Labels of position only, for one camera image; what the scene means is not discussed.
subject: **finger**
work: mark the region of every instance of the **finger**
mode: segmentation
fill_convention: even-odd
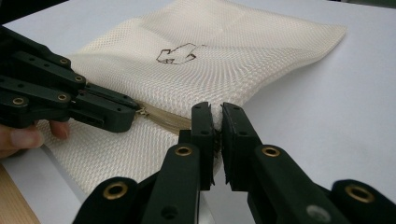
[[[43,134],[35,126],[14,129],[0,124],[0,150],[41,147]]]
[[[50,131],[55,137],[60,139],[66,139],[69,137],[70,127],[68,122],[50,120],[49,126],[50,126]]]

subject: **white surface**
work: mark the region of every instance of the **white surface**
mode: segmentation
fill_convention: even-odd
[[[121,21],[169,2],[72,0],[7,27],[66,55]],[[348,27],[330,55],[263,88],[244,108],[262,141],[286,149],[318,184],[330,188],[335,180],[353,178],[396,202],[396,10],[324,0],[235,2]],[[6,160],[5,166],[43,223],[69,223],[78,196],[39,151]],[[253,223],[245,195],[230,192],[220,183],[222,175],[205,193],[215,220]],[[33,183],[39,190],[27,187]]]

